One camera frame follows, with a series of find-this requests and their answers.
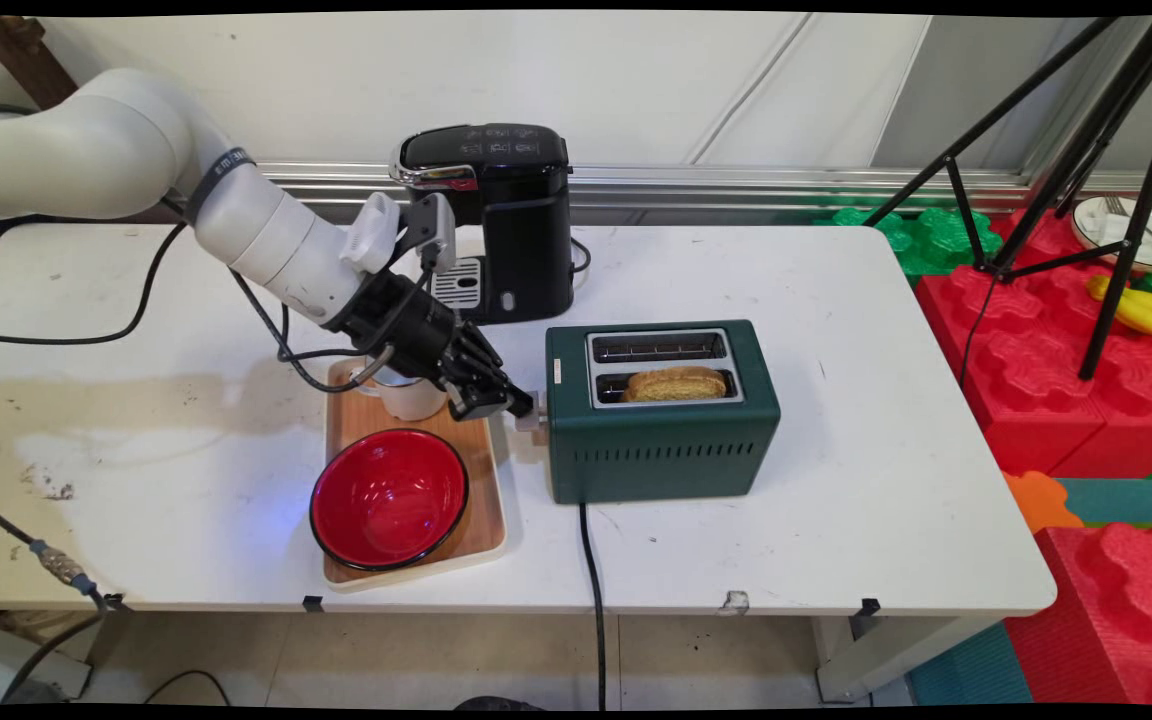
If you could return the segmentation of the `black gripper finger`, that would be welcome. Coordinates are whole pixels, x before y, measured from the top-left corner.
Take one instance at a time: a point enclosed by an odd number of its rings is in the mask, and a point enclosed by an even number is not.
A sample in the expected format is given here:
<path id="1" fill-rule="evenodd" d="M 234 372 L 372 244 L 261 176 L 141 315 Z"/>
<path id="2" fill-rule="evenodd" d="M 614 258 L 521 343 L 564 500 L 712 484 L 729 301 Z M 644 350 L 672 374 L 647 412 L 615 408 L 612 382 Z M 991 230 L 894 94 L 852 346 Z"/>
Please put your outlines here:
<path id="1" fill-rule="evenodd" d="M 535 415 L 535 397 L 511 382 L 492 344 L 475 324 L 460 325 L 460 416 Z"/>
<path id="2" fill-rule="evenodd" d="M 439 363 L 440 382 L 449 397 L 453 420 L 477 420 L 516 406 L 518 391 L 498 367 L 475 363 Z"/>

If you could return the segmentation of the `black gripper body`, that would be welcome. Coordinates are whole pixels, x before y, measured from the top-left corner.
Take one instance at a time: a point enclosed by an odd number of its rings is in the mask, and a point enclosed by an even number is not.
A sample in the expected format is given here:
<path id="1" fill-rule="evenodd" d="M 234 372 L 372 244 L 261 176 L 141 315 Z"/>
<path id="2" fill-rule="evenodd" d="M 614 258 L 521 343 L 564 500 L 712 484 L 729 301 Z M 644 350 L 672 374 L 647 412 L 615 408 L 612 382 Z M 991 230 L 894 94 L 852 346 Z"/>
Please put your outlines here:
<path id="1" fill-rule="evenodd" d="M 485 389 L 485 338 L 473 323 L 406 275 L 365 274 L 324 328 L 374 356 L 391 346 L 389 366 L 458 392 Z"/>

